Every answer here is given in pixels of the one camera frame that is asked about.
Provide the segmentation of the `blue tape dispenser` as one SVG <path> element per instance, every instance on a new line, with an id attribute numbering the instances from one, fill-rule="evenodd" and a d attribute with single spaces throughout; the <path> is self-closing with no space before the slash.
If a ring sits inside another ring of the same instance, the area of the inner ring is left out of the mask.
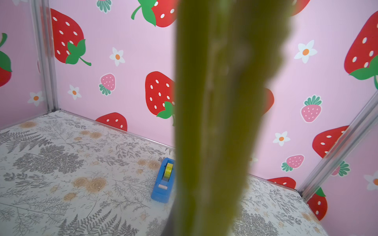
<path id="1" fill-rule="evenodd" d="M 159 169 L 151 199 L 164 204 L 168 203 L 175 182 L 175 176 L 175 161 L 170 158 L 165 158 Z"/>

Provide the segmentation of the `aluminium corner post left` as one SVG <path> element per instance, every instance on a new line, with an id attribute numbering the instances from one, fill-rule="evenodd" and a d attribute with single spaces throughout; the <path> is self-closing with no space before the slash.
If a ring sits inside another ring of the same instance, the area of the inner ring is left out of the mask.
<path id="1" fill-rule="evenodd" d="M 30 1 L 38 65 L 47 102 L 47 112 L 58 111 L 57 76 L 51 9 L 48 1 Z"/>

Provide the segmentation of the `aluminium corner post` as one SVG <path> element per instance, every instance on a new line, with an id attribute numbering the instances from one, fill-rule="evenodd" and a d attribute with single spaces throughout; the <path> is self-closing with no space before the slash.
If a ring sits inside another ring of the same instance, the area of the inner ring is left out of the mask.
<path id="1" fill-rule="evenodd" d="M 30 1 L 38 65 L 47 102 L 47 112 L 58 111 L 57 76 L 51 9 L 48 1 Z"/>
<path id="2" fill-rule="evenodd" d="M 307 202 L 376 125 L 378 124 L 378 93 L 369 100 L 361 112 L 352 121 L 344 134 L 337 140 L 329 153 L 311 172 L 298 193 Z"/>

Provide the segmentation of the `aluminium corner post right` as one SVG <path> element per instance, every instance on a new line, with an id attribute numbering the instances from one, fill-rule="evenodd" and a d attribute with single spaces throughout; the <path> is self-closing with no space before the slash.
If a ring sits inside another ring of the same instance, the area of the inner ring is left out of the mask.
<path id="1" fill-rule="evenodd" d="M 329 153 L 311 172 L 298 193 L 307 202 L 376 125 L 378 124 L 378 93 L 369 100 L 361 112 L 352 121 L 344 134 L 337 140 Z"/>

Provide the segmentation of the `pink artificial flower bouquet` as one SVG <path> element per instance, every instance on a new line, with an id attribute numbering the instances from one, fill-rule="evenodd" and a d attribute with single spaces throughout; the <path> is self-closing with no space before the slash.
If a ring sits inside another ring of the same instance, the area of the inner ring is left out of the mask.
<path id="1" fill-rule="evenodd" d="M 176 197 L 163 235 L 229 233 L 292 11 L 291 1 L 179 2 Z"/>

